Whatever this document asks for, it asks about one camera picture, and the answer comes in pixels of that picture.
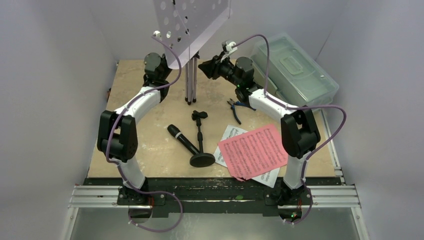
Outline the black desktop microphone stand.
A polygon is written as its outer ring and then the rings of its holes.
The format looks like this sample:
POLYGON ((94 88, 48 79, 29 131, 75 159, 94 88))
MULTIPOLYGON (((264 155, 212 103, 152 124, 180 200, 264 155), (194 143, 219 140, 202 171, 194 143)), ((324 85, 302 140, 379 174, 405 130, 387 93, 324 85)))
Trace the black desktop microphone stand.
POLYGON ((204 152, 204 145, 203 145, 204 139, 203 139, 201 126, 202 126, 202 119, 206 119, 207 117, 208 117, 208 114, 205 111, 199 112, 194 110, 191 115, 192 120, 196 122, 196 126, 197 126, 197 141, 198 141, 199 153, 194 154, 190 158, 189 163, 191 166, 196 168, 209 167, 212 164, 214 164, 216 160, 213 154, 204 152))

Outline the blue handled cutting pliers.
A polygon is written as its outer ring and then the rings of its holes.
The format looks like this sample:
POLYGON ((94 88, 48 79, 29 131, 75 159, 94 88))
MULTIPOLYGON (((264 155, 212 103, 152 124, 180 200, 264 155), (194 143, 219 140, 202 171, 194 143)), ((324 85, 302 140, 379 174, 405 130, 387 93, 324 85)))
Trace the blue handled cutting pliers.
POLYGON ((251 111, 256 111, 256 109, 250 106, 249 104, 240 102, 238 100, 233 100, 232 98, 229 98, 226 102, 229 104, 230 109, 232 111, 232 115, 239 125, 242 124, 241 119, 239 118, 239 112, 242 108, 245 110, 249 109, 251 111))

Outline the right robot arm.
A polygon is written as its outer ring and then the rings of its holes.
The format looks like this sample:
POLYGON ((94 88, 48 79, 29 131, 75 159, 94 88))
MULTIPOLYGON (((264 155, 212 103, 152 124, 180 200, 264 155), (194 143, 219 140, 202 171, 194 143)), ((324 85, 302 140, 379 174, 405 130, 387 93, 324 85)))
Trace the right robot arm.
POLYGON ((215 55, 198 68, 209 79, 222 77, 233 84, 236 97, 243 104, 280 121, 288 164, 277 200, 279 205, 294 203, 307 190, 308 160, 321 140, 312 110, 307 106, 292 106, 267 94, 265 88, 255 82, 253 61, 248 57, 240 57, 232 63, 228 57, 215 55))

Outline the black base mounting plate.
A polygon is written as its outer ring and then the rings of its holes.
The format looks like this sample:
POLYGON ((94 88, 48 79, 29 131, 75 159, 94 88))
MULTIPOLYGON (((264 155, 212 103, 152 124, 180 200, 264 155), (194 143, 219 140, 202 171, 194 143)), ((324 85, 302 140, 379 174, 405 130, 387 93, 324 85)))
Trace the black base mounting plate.
POLYGON ((262 214, 265 217, 276 216, 279 207, 287 206, 295 210, 294 217, 300 217, 301 204, 309 205, 311 197, 338 180, 312 178, 311 193, 301 188, 299 192, 288 194, 283 189, 283 179, 279 177, 274 187, 268 187, 255 181, 239 182, 231 178, 150 178, 144 195, 123 185, 118 178, 87 178, 84 186, 113 187, 118 194, 113 197, 116 206, 135 210, 136 217, 147 214, 155 218, 166 218, 170 213, 202 214, 262 214))

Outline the black handheld microphone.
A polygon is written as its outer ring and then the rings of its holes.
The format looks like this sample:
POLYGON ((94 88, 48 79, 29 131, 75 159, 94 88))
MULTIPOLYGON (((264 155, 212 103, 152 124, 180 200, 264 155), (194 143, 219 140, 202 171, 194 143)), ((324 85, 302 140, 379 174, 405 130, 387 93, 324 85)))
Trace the black handheld microphone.
POLYGON ((167 127, 167 131, 178 140, 192 155, 199 154, 200 151, 182 134, 179 128, 175 125, 170 124, 167 127))

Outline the pink sheet music page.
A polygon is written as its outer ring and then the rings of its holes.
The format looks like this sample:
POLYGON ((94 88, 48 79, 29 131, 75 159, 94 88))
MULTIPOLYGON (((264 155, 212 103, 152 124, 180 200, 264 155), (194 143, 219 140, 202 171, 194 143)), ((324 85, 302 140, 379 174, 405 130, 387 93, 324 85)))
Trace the pink sheet music page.
POLYGON ((217 146, 229 174, 240 181, 250 180, 288 164, 289 156, 274 124, 222 140, 217 146))

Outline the aluminium rail frame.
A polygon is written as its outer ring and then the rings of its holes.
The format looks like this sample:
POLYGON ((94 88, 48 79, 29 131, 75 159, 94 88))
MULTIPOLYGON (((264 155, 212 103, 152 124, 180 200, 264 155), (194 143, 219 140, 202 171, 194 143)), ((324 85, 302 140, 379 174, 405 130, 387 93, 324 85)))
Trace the aluminium rail frame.
MULTIPOLYGON (((231 178, 220 165, 196 168, 189 165, 188 155, 173 150, 154 153, 141 146, 140 168, 151 178, 231 178)), ((276 216, 261 213, 169 213, 168 217, 136 216, 135 209, 117 206, 116 186, 76 186, 68 206, 68 220, 63 240, 367 240, 361 205, 356 187, 346 185, 332 146, 326 147, 311 162, 312 178, 339 181, 311 197, 310 204, 300 204, 301 216, 288 206, 278 207, 276 216)), ((117 178, 118 170, 95 150, 87 178, 117 178)))

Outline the clear plastic storage box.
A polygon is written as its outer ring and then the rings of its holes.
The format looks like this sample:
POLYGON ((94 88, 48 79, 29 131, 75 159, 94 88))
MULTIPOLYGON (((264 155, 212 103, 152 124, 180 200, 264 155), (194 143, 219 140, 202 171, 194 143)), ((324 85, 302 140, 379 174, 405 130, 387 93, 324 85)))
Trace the clear plastic storage box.
POLYGON ((251 52, 254 80, 284 102, 329 105, 339 85, 287 33, 255 43, 251 52))

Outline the lilac folding music stand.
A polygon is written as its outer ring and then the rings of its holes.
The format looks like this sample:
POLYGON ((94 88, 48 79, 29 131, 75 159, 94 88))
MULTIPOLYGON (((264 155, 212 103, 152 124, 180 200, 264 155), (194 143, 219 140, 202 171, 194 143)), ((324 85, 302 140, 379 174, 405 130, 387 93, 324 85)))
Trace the lilac folding music stand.
POLYGON ((185 68, 185 101, 197 101, 195 64, 200 49, 232 15, 230 0, 155 0, 153 6, 161 32, 168 47, 168 67, 185 68))

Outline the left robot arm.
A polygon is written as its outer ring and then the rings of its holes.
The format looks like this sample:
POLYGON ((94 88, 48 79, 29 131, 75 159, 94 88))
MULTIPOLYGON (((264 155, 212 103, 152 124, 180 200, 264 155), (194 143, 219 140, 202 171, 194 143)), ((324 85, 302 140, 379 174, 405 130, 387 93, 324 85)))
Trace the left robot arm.
POLYGON ((147 54, 140 91, 123 106, 114 111, 105 110, 100 115, 97 149, 104 153, 107 162, 116 165, 122 177, 120 198, 136 205, 149 204, 153 200, 147 178, 136 159, 137 124, 168 95, 167 77, 171 71, 164 54, 147 54))

